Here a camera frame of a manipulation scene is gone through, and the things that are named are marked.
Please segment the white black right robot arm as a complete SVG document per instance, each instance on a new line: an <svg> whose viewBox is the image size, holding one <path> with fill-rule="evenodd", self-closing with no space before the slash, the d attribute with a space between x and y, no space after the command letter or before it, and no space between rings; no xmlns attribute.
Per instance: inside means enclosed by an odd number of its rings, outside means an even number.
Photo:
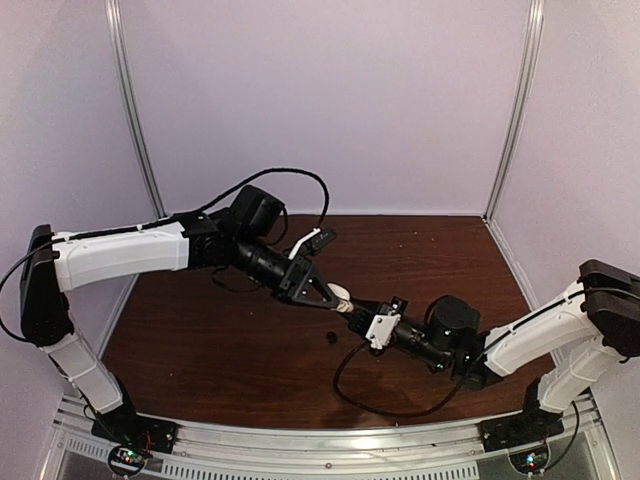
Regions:
<svg viewBox="0 0 640 480"><path fill-rule="evenodd" d="M507 325L479 331L479 312L446 295L432 302L423 323L410 320L404 301L339 297L349 328L371 352L395 348L433 373L448 371L470 389L500 382L520 367L569 343L576 346L527 391L527 408L513 419L519 440L535 440L580 393L616 363L639 354L639 278L599 260L555 299Z"/></svg>

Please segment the aluminium frame post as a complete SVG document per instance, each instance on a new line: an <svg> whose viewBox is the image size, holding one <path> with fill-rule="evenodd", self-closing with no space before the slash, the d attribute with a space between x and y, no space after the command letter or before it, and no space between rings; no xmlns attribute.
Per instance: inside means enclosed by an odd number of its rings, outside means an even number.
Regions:
<svg viewBox="0 0 640 480"><path fill-rule="evenodd" d="M124 105L125 120L130 132L142 181L149 197L154 216L156 218L161 218L166 215L166 210L149 157L148 147L136 101L134 82L129 65L122 23L121 2L117 0L106 0L104 2L104 6L116 73Z"/></svg>
<svg viewBox="0 0 640 480"><path fill-rule="evenodd" d="M526 106L530 97L540 54L544 30L544 7L544 0L531 0L529 2L521 64L516 82L513 105L501 149L498 168L483 215L483 219L487 224L493 220L498 210L498 205L507 183L509 170L522 130Z"/></svg>

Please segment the white earbud charging case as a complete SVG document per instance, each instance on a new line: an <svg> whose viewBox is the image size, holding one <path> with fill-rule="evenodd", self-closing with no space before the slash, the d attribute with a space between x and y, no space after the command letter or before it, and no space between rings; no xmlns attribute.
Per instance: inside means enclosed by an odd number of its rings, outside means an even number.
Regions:
<svg viewBox="0 0 640 480"><path fill-rule="evenodd" d="M328 288L337 299L337 304L333 308L333 311L341 314L352 313L354 311L351 294L346 288L335 283L329 283Z"/></svg>

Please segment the circuit board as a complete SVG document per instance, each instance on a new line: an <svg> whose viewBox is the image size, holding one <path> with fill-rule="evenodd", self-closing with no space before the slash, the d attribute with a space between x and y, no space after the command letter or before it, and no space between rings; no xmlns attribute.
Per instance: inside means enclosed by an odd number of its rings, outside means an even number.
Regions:
<svg viewBox="0 0 640 480"><path fill-rule="evenodd" d="M509 454L513 469L523 475L534 475L544 470L550 461L550 451L544 446L515 451Z"/></svg>
<svg viewBox="0 0 640 480"><path fill-rule="evenodd" d="M118 445L109 451L107 465L116 475L136 475L145 468L150 458L147 452Z"/></svg>

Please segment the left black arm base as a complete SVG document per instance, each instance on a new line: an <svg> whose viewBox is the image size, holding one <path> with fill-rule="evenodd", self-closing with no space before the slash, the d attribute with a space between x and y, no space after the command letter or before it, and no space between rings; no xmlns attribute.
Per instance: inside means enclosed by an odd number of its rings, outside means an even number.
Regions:
<svg viewBox="0 0 640 480"><path fill-rule="evenodd" d="M119 378L116 378L116 382L123 403L105 414L95 410L91 433L134 450L171 454L177 424L139 414L124 384Z"/></svg>

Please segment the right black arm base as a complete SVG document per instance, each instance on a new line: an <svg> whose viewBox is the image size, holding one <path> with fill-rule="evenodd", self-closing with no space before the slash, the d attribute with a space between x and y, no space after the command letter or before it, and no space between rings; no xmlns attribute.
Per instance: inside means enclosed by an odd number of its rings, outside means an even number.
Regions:
<svg viewBox="0 0 640 480"><path fill-rule="evenodd" d="M478 428L485 452L519 447L562 434L562 413L541 409L537 398L540 380L526 389L523 410L520 413L484 420Z"/></svg>

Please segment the left circuit board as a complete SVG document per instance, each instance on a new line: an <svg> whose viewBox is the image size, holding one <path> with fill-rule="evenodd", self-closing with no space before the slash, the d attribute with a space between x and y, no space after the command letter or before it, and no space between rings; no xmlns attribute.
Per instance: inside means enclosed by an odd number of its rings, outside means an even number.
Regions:
<svg viewBox="0 0 640 480"><path fill-rule="evenodd" d="M109 451L107 465L116 475L136 475L145 468L150 458L147 452L118 445Z"/></svg>

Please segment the right circuit board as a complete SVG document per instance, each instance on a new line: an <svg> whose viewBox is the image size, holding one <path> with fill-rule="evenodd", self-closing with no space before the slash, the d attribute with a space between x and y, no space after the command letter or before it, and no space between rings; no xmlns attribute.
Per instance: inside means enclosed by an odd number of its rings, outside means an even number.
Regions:
<svg viewBox="0 0 640 480"><path fill-rule="evenodd" d="M515 451L509 454L513 469L523 475L534 475L544 470L550 461L550 451L544 446Z"/></svg>

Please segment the left aluminium frame post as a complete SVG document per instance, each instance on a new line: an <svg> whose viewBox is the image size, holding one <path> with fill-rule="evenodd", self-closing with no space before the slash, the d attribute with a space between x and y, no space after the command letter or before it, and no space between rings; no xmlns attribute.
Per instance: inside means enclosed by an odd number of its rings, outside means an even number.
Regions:
<svg viewBox="0 0 640 480"><path fill-rule="evenodd" d="M166 210L149 157L148 147L136 101L134 82L129 65L122 23L121 2L117 0L106 0L104 2L104 6L116 73L124 105L125 120L130 132L142 181L149 197L154 216L156 218L161 218L166 215Z"/></svg>

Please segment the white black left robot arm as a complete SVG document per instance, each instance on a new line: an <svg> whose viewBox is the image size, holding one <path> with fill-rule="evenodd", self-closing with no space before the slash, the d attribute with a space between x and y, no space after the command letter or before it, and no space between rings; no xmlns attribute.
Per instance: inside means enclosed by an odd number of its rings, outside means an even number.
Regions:
<svg viewBox="0 0 640 480"><path fill-rule="evenodd" d="M137 442L144 424L123 387L76 328L69 292L144 273L232 267L289 305L347 311L350 295L322 279L303 251L332 233L315 227L282 253L265 241L285 212L282 201L252 185L231 205L207 214L178 214L155 224L54 233L37 227L20 278L20 328L102 415L123 444Z"/></svg>

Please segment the aluminium front rail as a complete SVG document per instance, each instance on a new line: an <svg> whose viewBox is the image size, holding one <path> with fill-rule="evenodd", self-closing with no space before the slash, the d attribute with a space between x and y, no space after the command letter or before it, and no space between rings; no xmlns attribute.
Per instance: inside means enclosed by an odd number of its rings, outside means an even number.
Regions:
<svg viewBox="0 0 640 480"><path fill-rule="evenodd" d="M482 420L346 430L258 429L171 419L172 453L153 453L132 479L620 479L598 408L576 403L580 430L563 460L529 478L512 462L522 449L488 452ZM118 479L106 461L112 443L91 435L81 400L64 396L36 479Z"/></svg>

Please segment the right aluminium frame post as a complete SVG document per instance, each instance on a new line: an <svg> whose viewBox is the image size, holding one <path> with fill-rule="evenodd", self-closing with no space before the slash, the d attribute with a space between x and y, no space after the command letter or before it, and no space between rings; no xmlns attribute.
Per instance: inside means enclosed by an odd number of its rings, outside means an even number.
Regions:
<svg viewBox="0 0 640 480"><path fill-rule="evenodd" d="M498 168L483 215L483 219L487 224L493 220L498 210L498 205L507 183L509 170L522 130L526 106L530 97L540 54L544 30L544 7L544 0L531 0L529 2L521 64L516 82L513 105L501 149Z"/></svg>

